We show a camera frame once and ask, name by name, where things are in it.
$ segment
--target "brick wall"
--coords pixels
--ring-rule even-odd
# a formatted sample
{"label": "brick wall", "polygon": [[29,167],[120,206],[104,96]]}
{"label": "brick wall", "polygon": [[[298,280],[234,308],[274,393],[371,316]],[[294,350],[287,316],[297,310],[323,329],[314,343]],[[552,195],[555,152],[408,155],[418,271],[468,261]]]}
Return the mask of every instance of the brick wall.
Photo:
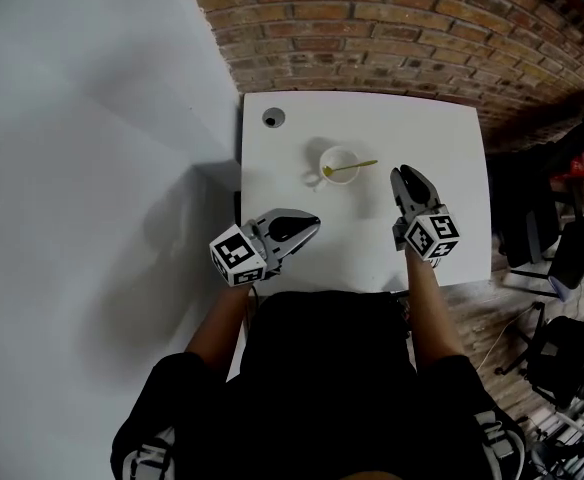
{"label": "brick wall", "polygon": [[583,0],[198,2],[242,93],[366,91],[470,105],[488,150],[547,140],[584,108]]}

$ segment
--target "wooden floor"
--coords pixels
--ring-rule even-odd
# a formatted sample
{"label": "wooden floor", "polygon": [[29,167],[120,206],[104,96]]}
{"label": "wooden floor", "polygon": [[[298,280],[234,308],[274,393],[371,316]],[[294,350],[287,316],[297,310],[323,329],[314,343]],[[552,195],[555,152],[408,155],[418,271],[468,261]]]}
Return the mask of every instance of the wooden floor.
{"label": "wooden floor", "polygon": [[[547,264],[535,265],[535,270],[540,272],[547,268]],[[581,289],[577,289],[565,304],[558,299],[524,293],[511,286],[549,290],[547,281],[543,279],[509,273],[505,258],[496,251],[490,281],[443,288],[466,353],[475,367],[481,364],[504,326],[529,308],[534,301],[546,303],[547,318],[566,315],[584,320],[584,282]],[[531,310],[512,326],[517,325],[521,330],[527,331],[528,336],[532,336],[537,319],[538,312]],[[518,370],[507,376],[494,374],[497,366],[508,365],[524,348],[520,338],[505,332],[479,371],[486,390],[515,420],[524,415],[529,416],[543,406],[549,407],[548,402],[531,390],[528,382],[518,374]]]}

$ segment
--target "black sleeve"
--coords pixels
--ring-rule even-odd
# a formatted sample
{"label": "black sleeve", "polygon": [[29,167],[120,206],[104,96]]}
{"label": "black sleeve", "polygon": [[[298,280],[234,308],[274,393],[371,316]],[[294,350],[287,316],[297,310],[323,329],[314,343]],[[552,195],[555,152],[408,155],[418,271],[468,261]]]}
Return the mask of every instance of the black sleeve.
{"label": "black sleeve", "polygon": [[[454,476],[458,469],[462,478],[489,479],[497,477],[493,469],[498,465],[502,478],[515,478],[522,460],[523,432],[485,391],[470,360],[446,357],[419,372],[419,379],[429,408],[432,431],[428,439],[442,459],[438,474]],[[514,442],[514,453],[503,461],[487,458],[486,450],[506,435]]]}
{"label": "black sleeve", "polygon": [[183,426],[188,409],[188,426],[196,426],[200,411],[192,408],[201,409],[218,387],[218,379],[195,354],[159,361],[114,438],[110,457],[114,477],[174,478],[175,429]]}

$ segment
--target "white wall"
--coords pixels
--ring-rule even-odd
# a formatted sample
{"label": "white wall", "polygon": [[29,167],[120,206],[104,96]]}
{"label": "white wall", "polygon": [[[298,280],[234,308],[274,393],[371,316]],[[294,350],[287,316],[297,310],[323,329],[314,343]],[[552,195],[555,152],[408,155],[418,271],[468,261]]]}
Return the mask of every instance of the white wall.
{"label": "white wall", "polygon": [[237,105],[194,0],[0,0],[0,480],[111,477],[220,286]]}

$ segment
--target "white table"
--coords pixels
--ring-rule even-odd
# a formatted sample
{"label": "white table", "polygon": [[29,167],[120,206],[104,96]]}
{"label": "white table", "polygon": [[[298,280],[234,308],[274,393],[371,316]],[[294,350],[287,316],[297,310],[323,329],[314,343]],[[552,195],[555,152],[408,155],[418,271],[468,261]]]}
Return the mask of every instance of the white table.
{"label": "white table", "polygon": [[[268,128],[278,107],[285,122]],[[347,186],[315,193],[304,174],[332,145],[348,145],[361,169]],[[377,292],[407,289],[403,252],[392,225],[400,216],[390,186],[393,167],[408,164],[437,188],[455,216],[461,242],[436,268],[441,285],[490,276],[490,203],[483,143],[470,107],[402,96],[347,92],[268,92],[245,96],[242,223],[272,208],[296,208],[321,219],[318,234],[284,260],[283,274],[259,293],[285,290]]]}

